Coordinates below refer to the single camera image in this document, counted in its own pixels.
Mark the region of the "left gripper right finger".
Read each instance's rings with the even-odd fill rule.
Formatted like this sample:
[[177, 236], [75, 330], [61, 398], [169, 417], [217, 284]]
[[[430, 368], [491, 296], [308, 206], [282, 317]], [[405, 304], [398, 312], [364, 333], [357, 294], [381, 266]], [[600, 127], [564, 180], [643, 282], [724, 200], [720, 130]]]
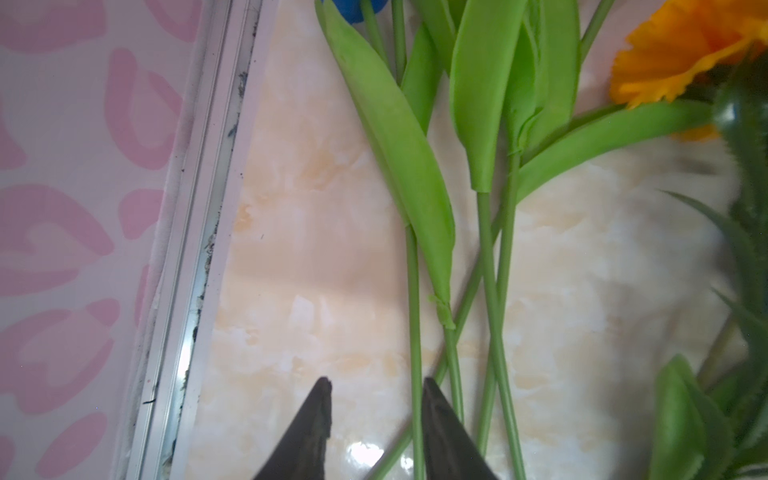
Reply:
[[497, 479], [432, 377], [423, 383], [422, 430], [427, 479]]

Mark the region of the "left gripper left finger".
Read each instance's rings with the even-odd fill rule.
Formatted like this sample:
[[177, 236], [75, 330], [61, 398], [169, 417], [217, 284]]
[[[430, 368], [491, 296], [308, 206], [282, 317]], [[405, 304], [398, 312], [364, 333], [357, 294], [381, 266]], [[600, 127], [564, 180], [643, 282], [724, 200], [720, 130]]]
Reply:
[[332, 383], [320, 377], [254, 480], [322, 480], [332, 429]]

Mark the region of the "blue tulip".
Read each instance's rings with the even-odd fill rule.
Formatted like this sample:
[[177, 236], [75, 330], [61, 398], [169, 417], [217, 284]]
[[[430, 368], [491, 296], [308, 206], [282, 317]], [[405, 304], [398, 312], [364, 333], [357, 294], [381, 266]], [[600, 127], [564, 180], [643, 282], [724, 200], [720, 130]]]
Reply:
[[315, 12], [322, 33], [346, 83], [364, 132], [405, 227], [411, 366], [410, 437], [374, 467], [385, 477], [401, 456], [413, 449], [413, 476], [426, 476], [422, 425], [422, 359], [419, 266], [427, 268], [437, 317], [445, 332], [455, 328], [451, 313], [451, 271], [456, 241], [447, 187], [427, 131], [443, 73], [428, 29], [420, 26], [409, 59], [400, 58], [398, 72], [389, 69], [376, 15], [361, 9], [371, 37], [365, 39], [333, 1], [318, 1]]

